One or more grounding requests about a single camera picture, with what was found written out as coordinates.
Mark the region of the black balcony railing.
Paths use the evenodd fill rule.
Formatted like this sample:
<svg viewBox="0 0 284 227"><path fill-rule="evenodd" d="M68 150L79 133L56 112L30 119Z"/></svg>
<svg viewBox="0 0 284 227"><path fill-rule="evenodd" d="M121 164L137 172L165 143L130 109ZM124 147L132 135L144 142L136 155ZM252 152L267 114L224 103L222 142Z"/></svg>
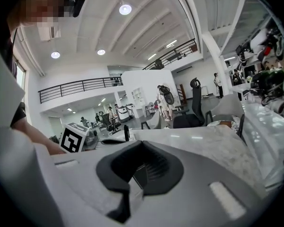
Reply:
<svg viewBox="0 0 284 227"><path fill-rule="evenodd" d="M178 61L197 51L198 48L195 39L191 39L160 56L148 66L144 67L143 70L161 70L172 62Z"/></svg>
<svg viewBox="0 0 284 227"><path fill-rule="evenodd" d="M59 84L38 91L40 104L80 92L94 89L122 86L121 77L106 77L78 80L69 83Z"/></svg>

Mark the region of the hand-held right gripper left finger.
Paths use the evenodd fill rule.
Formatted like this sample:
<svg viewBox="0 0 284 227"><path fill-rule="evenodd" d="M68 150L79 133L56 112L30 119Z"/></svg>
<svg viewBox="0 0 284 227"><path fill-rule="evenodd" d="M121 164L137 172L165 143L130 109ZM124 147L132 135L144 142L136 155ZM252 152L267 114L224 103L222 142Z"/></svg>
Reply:
<svg viewBox="0 0 284 227"><path fill-rule="evenodd" d="M129 143L51 156L36 145L36 157L47 188L59 210L62 227L131 227L107 216L122 195L108 190L96 173L97 163Z"/></svg>

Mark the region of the grey shell chair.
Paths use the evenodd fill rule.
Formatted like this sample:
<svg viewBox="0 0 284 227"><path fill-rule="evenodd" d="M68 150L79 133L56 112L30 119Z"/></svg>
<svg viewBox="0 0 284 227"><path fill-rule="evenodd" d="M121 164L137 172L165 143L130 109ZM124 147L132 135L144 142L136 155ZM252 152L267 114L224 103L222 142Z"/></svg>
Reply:
<svg viewBox="0 0 284 227"><path fill-rule="evenodd" d="M206 126L218 120L234 121L238 124L238 128L233 130L240 138L242 137L245 113L242 103L235 95L226 95L218 103L218 105L205 114Z"/></svg>
<svg viewBox="0 0 284 227"><path fill-rule="evenodd" d="M160 113L156 112L151 119L142 122L141 129L144 128L148 130L161 129Z"/></svg>

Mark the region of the black office chair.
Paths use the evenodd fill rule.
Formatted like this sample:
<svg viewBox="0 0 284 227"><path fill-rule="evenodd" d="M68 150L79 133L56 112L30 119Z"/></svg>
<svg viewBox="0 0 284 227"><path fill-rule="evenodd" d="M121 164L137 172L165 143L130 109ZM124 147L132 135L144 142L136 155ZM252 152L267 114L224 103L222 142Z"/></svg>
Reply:
<svg viewBox="0 0 284 227"><path fill-rule="evenodd" d="M197 78L190 82L193 90L193 99L191 109L193 113L188 113L189 109L181 109L174 111L173 128L194 128L201 127L205 123L205 117L201 109L201 83Z"/></svg>
<svg viewBox="0 0 284 227"><path fill-rule="evenodd" d="M102 115L103 124L106 126L106 130L111 134L120 131L119 127L121 126L121 123L117 122L117 119L117 117L109 119L109 114L107 113Z"/></svg>

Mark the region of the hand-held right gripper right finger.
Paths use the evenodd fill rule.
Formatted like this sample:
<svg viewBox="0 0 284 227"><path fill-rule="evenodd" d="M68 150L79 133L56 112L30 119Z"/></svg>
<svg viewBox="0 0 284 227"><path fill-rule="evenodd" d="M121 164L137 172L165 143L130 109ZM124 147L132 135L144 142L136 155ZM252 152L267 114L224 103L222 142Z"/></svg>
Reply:
<svg viewBox="0 0 284 227"><path fill-rule="evenodd" d="M178 184L168 193L146 196L132 215L132 227L250 227L260 214L259 194L215 161L178 148L152 142L176 156L184 167ZM210 184L220 182L246 210L231 219Z"/></svg>

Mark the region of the white robot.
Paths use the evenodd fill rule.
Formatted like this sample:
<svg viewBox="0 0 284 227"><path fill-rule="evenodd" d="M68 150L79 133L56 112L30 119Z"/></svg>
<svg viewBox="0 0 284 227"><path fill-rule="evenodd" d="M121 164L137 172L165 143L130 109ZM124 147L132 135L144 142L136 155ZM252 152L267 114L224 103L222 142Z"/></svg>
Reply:
<svg viewBox="0 0 284 227"><path fill-rule="evenodd" d="M126 106L116 106L115 108L120 122L126 122L133 118L132 111Z"/></svg>

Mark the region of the person's black clothing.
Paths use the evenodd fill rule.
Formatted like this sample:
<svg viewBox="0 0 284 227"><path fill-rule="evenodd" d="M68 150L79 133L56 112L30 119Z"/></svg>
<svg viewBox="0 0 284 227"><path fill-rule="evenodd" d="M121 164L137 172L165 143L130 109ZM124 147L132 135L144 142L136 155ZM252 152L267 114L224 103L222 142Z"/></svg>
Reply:
<svg viewBox="0 0 284 227"><path fill-rule="evenodd" d="M0 53L13 77L17 78L17 67L13 61L13 43L11 32L6 21L0 23ZM22 131L25 126L25 117L21 104L19 104L11 122L13 129Z"/></svg>

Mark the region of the person's left forearm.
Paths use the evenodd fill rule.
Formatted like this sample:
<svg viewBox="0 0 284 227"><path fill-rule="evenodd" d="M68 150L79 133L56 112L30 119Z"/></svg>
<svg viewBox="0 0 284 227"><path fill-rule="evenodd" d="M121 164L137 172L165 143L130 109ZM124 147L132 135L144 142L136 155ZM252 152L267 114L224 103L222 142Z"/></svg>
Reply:
<svg viewBox="0 0 284 227"><path fill-rule="evenodd" d="M12 125L12 128L27 135L33 143L44 145L50 155L65 154L57 143L54 143L38 129L29 124L26 119L21 119Z"/></svg>

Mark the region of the white shelf cabinet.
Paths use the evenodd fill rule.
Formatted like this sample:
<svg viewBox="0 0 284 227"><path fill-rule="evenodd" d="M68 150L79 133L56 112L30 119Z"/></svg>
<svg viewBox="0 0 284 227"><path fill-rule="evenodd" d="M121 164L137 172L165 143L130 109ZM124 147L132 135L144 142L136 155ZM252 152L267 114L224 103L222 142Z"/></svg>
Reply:
<svg viewBox="0 0 284 227"><path fill-rule="evenodd" d="M142 87L138 87L132 91L132 97L134 100L134 108L137 112L137 117L144 116L143 109L145 105L144 93Z"/></svg>

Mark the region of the black oval device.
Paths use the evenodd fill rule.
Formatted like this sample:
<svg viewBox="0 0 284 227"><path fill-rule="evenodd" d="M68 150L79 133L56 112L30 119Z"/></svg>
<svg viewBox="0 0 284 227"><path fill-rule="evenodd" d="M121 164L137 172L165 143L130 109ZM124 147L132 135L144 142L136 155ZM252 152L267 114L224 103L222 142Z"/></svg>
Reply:
<svg viewBox="0 0 284 227"><path fill-rule="evenodd" d="M174 104L174 97L170 91L164 94L164 99L168 105Z"/></svg>

